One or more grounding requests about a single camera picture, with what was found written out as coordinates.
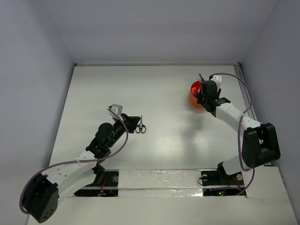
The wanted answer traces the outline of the black handled scissors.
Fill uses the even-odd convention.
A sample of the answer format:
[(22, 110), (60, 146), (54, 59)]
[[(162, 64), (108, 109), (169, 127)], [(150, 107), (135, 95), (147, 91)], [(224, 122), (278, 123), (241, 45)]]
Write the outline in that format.
[(140, 121), (139, 124), (136, 126), (135, 131), (138, 134), (144, 134), (146, 132), (147, 128), (146, 126), (143, 124), (143, 116), (140, 116)]

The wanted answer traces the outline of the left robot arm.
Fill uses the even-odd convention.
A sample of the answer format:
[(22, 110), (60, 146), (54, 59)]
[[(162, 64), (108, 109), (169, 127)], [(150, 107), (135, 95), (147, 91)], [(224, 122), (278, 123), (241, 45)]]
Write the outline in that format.
[(114, 124), (103, 123), (86, 149), (74, 160), (53, 164), (26, 183), (19, 208), (38, 223), (48, 220), (60, 203), (86, 185), (103, 182), (103, 161), (111, 158), (111, 147), (123, 136), (135, 132), (140, 116), (111, 113)]

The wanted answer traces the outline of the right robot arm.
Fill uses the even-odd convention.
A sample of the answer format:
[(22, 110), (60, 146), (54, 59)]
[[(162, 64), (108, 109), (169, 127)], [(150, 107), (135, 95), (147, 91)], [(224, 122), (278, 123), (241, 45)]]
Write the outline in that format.
[(215, 81), (203, 81), (197, 102), (237, 132), (238, 155), (217, 166), (216, 179), (226, 184), (242, 170), (254, 169), (280, 159), (281, 153), (274, 125), (245, 116), (227, 98), (220, 98), (220, 92)]

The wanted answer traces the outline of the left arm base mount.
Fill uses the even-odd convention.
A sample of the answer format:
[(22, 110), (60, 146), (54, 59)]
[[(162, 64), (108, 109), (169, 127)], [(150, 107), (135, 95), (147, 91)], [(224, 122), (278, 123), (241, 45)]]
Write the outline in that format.
[(74, 193), (76, 197), (118, 197), (119, 170), (102, 170), (93, 183)]

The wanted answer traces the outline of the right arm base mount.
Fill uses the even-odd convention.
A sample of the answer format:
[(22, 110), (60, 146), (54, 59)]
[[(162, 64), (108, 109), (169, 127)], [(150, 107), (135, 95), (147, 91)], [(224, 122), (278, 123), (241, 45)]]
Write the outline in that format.
[(201, 171), (197, 183), (203, 187), (205, 195), (246, 196), (244, 181), (239, 178), (243, 178), (241, 167), (224, 161), (219, 163), (216, 169)]

